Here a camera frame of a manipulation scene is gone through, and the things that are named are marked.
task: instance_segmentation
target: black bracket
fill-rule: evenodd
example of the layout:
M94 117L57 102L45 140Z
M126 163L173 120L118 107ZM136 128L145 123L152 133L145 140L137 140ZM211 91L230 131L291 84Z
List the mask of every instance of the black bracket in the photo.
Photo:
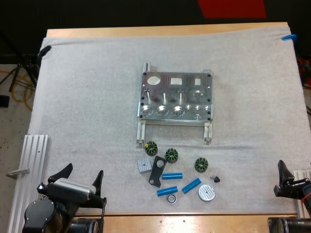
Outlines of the black bracket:
M163 165L162 166L158 165L157 164L158 161L163 161ZM161 187L160 177L162 175L162 172L164 170L165 165L166 165L165 159L163 159L159 156L155 157L154 165L152 167L151 175L149 178L149 184L154 185L158 188Z
M285 197L301 200L305 197L303 188L310 184L308 178L294 181L295 177L287 169L285 163L280 160L277 164L279 173L279 186L275 186L273 191L276 197Z

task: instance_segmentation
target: rectangular hole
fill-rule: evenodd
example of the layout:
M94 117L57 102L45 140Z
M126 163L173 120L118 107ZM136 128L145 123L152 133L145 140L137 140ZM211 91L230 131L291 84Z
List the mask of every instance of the rectangular hole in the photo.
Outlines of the rectangular hole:
M181 78L171 78L171 85L181 85L183 81Z
M195 79L194 85L201 85L201 79Z

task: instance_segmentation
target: metal peg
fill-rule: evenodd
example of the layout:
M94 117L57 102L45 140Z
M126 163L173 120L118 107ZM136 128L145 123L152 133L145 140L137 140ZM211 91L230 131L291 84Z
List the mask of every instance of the metal peg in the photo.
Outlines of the metal peg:
M30 172L29 167L27 167L27 168L22 168L22 169L11 171L7 173L6 176L16 180L18 174L28 174L29 172Z

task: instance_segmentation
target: small metal part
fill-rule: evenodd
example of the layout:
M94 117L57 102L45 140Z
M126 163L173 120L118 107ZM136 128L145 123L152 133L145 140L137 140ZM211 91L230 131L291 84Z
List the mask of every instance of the small metal part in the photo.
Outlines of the small metal part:
M157 154L157 145L155 142L150 141L145 144L145 151L148 155L154 156Z
M146 124L144 121L138 121L138 126L137 126L137 140L136 140L136 147L137 148L143 148L143 145L145 143L145 129L146 129Z
M170 164L176 163L178 160L178 152L174 148L170 148L165 153L165 159Z
M163 173L164 167L166 165L166 160L156 156L154 160L154 165L152 167L151 175L149 178L149 184L160 188L161 187L161 182L160 182L160 176Z
M212 180L214 180L215 183L220 182L220 179L219 179L218 176L215 176L215 177L211 176L210 178L211 178Z
M173 179L182 179L183 178L183 173L178 172L178 173L163 173L162 174L162 179L163 180L173 180Z
M145 96L148 100L150 100L151 96L150 96L150 90L149 89L146 89L145 90Z
M208 161L206 158L198 158L196 161L195 161L195 164L194 164L194 168L197 172L205 172L206 169L208 167Z
M213 200L215 191L211 185L204 184L199 188L199 196L203 201Z
M178 91L178 98L179 98L179 100L182 100L182 99L183 99L183 94L184 94L184 91L183 91L183 90L179 90L179 91Z
M196 186L198 186L201 183L200 179L197 178L194 181L192 181L191 183L189 183L188 185L186 185L185 187L183 187L181 190L183 191L184 194L188 193L190 190L192 190L193 188L195 188Z
M160 190L157 190L156 194L158 197L164 196L164 195L168 195L171 193L176 193L178 192L177 186L174 187L169 187L169 188L163 188Z
M10 171L9 173L6 174L6 176L16 180L18 174L28 174L29 172L30 172L29 167L27 167L27 168Z
M166 201L168 204L175 204L177 201L177 198L174 194L170 194L167 196Z
M137 165L140 174L147 173L152 170L149 158L138 159Z

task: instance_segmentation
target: metal disc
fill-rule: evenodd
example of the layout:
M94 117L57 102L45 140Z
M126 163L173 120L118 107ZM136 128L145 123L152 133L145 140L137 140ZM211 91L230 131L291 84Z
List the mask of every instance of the metal disc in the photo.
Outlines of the metal disc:
M177 201L177 198L174 194L169 194L166 198L168 204L175 204Z
M199 188L199 196L203 201L210 201L215 197L215 191L212 186L204 184Z

